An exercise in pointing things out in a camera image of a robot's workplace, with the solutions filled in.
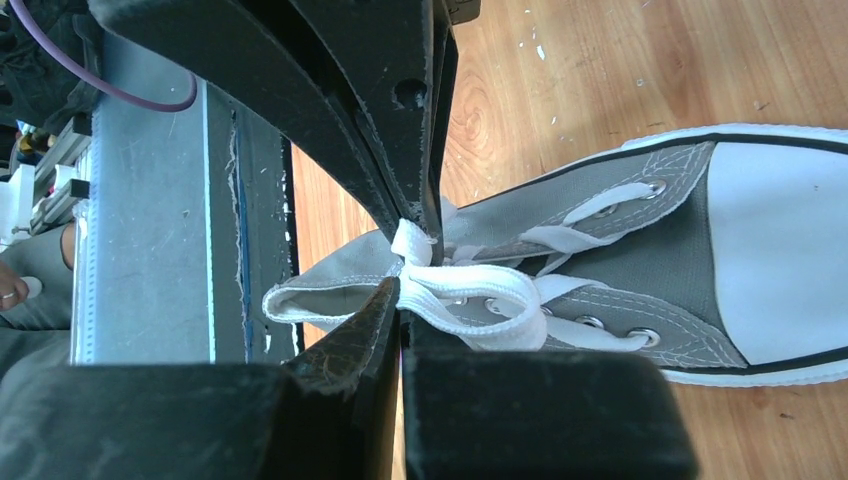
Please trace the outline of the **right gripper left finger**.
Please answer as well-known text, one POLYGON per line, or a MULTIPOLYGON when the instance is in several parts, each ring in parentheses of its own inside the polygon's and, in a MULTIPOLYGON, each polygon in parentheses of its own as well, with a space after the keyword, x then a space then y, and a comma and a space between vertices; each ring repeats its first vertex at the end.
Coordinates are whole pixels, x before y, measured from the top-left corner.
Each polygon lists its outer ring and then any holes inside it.
POLYGON ((63 366, 1 403, 5 479, 387 479, 399 282, 281 365, 63 366))

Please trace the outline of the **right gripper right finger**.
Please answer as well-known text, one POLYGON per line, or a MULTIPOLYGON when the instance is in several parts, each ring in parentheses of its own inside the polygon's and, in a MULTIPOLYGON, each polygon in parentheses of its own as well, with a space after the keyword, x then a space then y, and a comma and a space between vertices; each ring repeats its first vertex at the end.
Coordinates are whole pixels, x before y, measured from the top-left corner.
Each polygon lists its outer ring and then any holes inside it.
POLYGON ((694 479, 668 383, 634 354, 477 352, 400 316, 411 479, 694 479))

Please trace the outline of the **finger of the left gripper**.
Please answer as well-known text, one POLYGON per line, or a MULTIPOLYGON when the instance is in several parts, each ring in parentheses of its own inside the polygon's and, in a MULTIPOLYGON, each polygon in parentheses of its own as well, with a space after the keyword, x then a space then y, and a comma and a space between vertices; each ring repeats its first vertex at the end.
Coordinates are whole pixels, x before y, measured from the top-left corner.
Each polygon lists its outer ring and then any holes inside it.
POLYGON ((296 1, 330 57, 327 94, 358 158, 319 165, 387 238, 409 220, 444 252, 440 176, 458 49, 456 1, 296 1))
POLYGON ((400 215, 373 155, 318 58, 300 63, 245 1, 92 1, 109 32, 197 74, 307 153, 386 237, 400 215))

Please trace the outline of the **white shoelace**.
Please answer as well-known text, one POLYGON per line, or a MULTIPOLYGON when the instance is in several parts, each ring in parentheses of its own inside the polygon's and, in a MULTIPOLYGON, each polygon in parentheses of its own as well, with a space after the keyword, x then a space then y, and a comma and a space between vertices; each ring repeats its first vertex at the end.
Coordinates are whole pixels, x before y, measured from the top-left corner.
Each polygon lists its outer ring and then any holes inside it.
MULTIPOLYGON (((606 212, 620 203, 648 200, 660 195, 665 184, 635 182, 613 187, 571 210, 553 226, 534 227, 521 240, 539 244, 560 253, 562 260, 595 247, 619 240, 612 234, 597 238, 574 229, 574 224, 606 212)), ((461 261, 458 265, 433 266, 430 245, 434 239, 409 220, 401 220, 391 243, 394 254, 404 260, 399 272, 398 308, 417 314, 436 329, 457 336, 476 350, 538 351, 548 338, 573 347, 635 352, 657 344, 659 335, 637 328, 617 337, 601 328, 565 320, 547 313, 545 302, 595 281, 570 276, 544 274, 531 278, 516 269, 461 261), (480 297, 494 307, 500 321, 484 326, 467 326, 447 308, 451 301, 480 297)))

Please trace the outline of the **grey canvas sneaker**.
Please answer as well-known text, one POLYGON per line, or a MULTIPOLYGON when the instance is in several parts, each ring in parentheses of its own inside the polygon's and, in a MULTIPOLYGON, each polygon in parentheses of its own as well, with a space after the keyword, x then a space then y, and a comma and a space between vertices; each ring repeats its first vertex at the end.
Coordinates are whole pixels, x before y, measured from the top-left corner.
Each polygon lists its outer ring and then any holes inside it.
MULTIPOLYGON (((477 203, 443 206, 440 264, 509 267, 595 281, 544 303, 565 320, 624 337, 671 381, 781 387, 847 376, 847 134, 724 124, 636 139, 477 203), (576 224, 619 240, 562 260, 521 240, 613 187, 660 180, 648 200, 576 224)), ((264 296, 265 315, 331 331, 404 265, 373 231, 264 296)), ((461 324, 500 321, 480 297, 451 301, 461 324)))

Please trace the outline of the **bystander hand with ring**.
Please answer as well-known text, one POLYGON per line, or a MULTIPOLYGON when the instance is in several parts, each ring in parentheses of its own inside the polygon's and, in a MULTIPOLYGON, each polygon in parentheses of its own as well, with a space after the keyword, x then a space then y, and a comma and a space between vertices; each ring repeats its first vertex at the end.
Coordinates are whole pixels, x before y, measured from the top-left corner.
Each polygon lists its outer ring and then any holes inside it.
POLYGON ((1 263, 1 311, 10 310, 28 299, 37 297, 43 283, 32 276, 20 276, 4 262, 1 263))

